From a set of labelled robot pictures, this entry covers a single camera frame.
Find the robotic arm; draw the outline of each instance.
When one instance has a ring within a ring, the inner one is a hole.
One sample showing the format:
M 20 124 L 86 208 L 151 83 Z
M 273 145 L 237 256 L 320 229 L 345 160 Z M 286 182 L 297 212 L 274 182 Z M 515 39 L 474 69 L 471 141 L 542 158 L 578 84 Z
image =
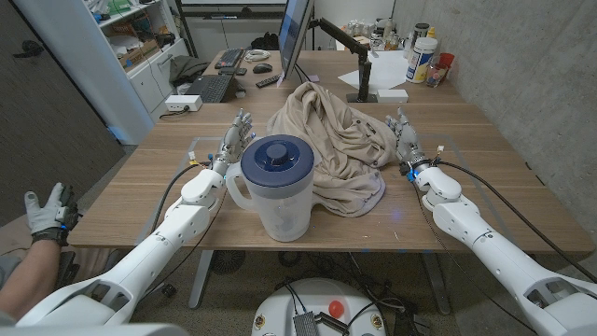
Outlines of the robotic arm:
M 424 206 L 436 225 L 470 248 L 507 289 L 539 335 L 597 334 L 597 285 L 543 268 L 495 231 L 462 187 L 422 151 L 416 132 L 398 108 L 386 119 L 397 136 L 401 172 L 426 192 Z
M 38 303 L 18 323 L 26 326 L 101 326 L 126 323 L 147 288 L 184 242 L 206 231 L 210 214 L 221 201 L 228 166 L 240 159 L 255 134 L 251 115 L 241 110 L 222 139 L 210 169 L 203 169 L 182 188 L 163 222 L 112 270 L 63 287 Z

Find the computer mouse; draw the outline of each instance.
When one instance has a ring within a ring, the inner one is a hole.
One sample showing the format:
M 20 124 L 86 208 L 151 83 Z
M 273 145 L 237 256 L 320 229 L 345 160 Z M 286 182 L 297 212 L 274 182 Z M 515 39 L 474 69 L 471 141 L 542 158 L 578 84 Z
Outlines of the computer mouse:
M 253 68 L 254 74 L 264 74 L 271 71 L 271 65 L 267 63 L 259 63 Z

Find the computer monitor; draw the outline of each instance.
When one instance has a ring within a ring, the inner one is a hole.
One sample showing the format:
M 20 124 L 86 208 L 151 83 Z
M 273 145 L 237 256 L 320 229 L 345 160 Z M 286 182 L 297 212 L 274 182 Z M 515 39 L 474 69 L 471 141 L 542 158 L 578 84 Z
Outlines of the computer monitor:
M 314 0 L 288 0 L 282 26 L 280 27 L 280 57 L 285 78 L 292 75 L 292 70 L 299 58 L 300 48 L 309 27 Z

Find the pitcher lid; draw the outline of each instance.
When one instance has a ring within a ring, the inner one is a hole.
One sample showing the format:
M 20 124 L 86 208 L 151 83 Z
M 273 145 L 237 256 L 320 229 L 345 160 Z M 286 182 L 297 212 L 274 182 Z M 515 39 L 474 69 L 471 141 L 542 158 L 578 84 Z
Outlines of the pitcher lid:
M 312 168 L 311 147 L 296 136 L 266 136 L 249 146 L 241 159 L 243 175 L 267 188 L 279 188 L 299 182 Z

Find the plastic pitcher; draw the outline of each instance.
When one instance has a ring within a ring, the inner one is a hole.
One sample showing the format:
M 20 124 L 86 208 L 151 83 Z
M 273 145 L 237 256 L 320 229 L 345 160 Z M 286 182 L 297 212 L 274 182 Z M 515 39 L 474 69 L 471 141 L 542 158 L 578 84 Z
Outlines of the plastic pitcher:
M 309 228 L 314 165 L 313 151 L 303 140 L 292 135 L 266 136 L 230 166 L 226 186 L 236 204 L 259 214 L 271 238 L 290 242 Z M 243 177 L 250 199 L 239 192 L 237 176 Z

